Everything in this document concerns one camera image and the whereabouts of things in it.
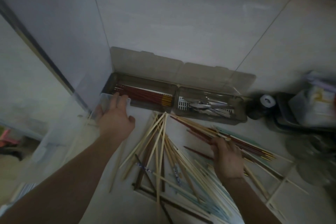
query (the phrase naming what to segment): hand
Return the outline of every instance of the hand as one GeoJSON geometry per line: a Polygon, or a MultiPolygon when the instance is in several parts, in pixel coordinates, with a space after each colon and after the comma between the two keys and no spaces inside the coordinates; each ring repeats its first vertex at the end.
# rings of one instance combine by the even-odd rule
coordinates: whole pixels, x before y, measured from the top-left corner
{"type": "Polygon", "coordinates": [[[224,184],[230,179],[244,178],[244,162],[238,146],[232,141],[215,137],[211,141],[214,153],[214,168],[218,179],[224,184]]]}
{"type": "Polygon", "coordinates": [[[113,139],[121,143],[125,140],[135,127],[135,118],[127,117],[126,104],[127,95],[120,97],[117,104],[119,93],[112,96],[109,110],[103,113],[99,105],[96,109],[96,119],[100,130],[101,138],[113,139]]]}

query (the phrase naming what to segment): forearm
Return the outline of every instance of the forearm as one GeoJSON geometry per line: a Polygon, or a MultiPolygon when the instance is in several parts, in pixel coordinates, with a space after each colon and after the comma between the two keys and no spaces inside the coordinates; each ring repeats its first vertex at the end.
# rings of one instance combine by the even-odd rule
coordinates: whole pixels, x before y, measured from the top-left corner
{"type": "Polygon", "coordinates": [[[119,141],[98,138],[15,203],[0,218],[0,224],[78,223],[119,145],[119,141]]]}
{"type": "Polygon", "coordinates": [[[228,179],[223,185],[237,205],[245,224],[281,224],[244,178],[228,179]]]}

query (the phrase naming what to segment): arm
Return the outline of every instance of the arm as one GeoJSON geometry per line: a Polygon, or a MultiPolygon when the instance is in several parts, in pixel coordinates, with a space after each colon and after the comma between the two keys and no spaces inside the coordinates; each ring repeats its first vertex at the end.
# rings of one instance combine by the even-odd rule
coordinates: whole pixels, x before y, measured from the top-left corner
{"type": "Polygon", "coordinates": [[[281,224],[244,179],[240,149],[223,138],[212,139],[214,168],[218,179],[229,192],[246,224],[281,224]]]}
{"type": "Polygon", "coordinates": [[[78,223],[95,192],[105,166],[135,126],[126,114],[127,96],[99,113],[100,137],[40,185],[27,193],[0,218],[2,223],[78,223]]]}

